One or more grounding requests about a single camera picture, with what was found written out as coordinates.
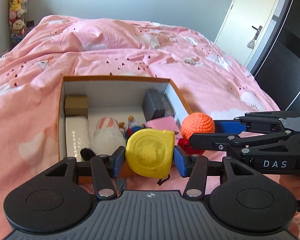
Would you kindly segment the person right hand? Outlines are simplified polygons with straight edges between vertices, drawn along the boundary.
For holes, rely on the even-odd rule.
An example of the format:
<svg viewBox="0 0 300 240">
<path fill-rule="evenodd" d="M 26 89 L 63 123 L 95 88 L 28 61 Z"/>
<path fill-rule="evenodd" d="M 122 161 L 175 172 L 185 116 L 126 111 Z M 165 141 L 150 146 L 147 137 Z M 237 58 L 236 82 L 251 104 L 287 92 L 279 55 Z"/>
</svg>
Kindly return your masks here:
<svg viewBox="0 0 300 240">
<path fill-rule="evenodd" d="M 297 200 L 300 200 L 300 176 L 281 175 L 279 184 L 289 189 Z"/>
</svg>

